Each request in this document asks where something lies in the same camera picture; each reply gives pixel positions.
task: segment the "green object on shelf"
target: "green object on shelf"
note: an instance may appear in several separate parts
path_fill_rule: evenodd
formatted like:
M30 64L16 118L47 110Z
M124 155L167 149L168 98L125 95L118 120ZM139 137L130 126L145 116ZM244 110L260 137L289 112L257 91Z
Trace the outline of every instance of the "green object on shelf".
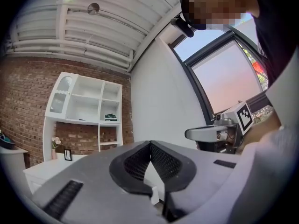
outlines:
M106 114L105 121L117 121L117 117L114 114Z

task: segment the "white shelving unit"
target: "white shelving unit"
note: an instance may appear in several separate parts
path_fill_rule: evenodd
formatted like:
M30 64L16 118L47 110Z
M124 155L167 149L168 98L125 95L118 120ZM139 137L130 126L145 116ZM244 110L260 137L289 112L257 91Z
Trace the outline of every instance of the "white shelving unit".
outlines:
M123 145L121 126L122 85L62 72L50 95L43 127L43 157L51 160L51 138L55 122L97 125L101 145ZM105 121L114 114L116 121ZM117 141L100 142L100 127L116 127Z

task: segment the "brick wall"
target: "brick wall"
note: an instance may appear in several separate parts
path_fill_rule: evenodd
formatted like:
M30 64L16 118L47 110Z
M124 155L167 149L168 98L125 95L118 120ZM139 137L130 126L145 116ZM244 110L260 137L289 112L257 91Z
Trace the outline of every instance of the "brick wall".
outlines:
M130 77L115 71L84 63L52 58L6 58L0 63L0 129L18 147L28 151L30 166L43 162L43 122L47 102L61 72L107 80L123 85L122 132L123 142L133 142L131 122ZM92 153L98 128L57 123L57 136L74 153ZM105 137L113 139L113 131L105 130Z
M63 146L71 150L72 154L92 154L99 151L98 126L74 125L67 123L56 123L56 136L63 143ZM100 127L100 142L116 141L115 127ZM110 149L117 145L101 146L101 151Z

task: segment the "black slot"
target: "black slot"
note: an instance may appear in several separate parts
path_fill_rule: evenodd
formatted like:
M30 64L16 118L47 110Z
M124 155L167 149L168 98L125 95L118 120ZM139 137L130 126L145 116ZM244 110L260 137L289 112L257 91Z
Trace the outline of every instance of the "black slot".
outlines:
M72 203L83 183L69 181L43 209L51 217L59 220Z
M223 160L216 160L214 163L224 166L224 167L227 167L227 168L235 168L235 166L236 166L236 163L234 163L234 162L227 162L227 161L223 161Z

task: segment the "picture frame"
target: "picture frame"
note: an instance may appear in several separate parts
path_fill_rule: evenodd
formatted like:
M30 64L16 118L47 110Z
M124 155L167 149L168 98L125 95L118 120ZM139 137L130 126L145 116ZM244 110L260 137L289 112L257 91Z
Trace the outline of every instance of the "picture frame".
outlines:
M71 150L70 149L64 149L64 160L72 161Z

